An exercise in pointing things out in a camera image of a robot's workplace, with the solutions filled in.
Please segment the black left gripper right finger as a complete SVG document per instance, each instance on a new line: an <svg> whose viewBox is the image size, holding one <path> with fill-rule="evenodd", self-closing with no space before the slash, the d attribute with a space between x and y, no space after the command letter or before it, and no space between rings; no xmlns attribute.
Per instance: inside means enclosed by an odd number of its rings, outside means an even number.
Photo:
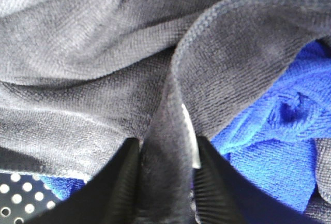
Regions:
<svg viewBox="0 0 331 224"><path fill-rule="evenodd" d="M270 197L198 137L201 167L194 172L194 196L201 223L316 223Z"/></svg>

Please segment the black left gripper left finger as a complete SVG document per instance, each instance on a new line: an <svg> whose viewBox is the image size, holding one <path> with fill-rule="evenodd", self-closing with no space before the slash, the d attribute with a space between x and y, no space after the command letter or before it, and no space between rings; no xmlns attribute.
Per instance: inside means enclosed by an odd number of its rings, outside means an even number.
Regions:
<svg viewBox="0 0 331 224"><path fill-rule="evenodd" d="M133 223L139 158L139 140L126 139L81 190L28 223Z"/></svg>

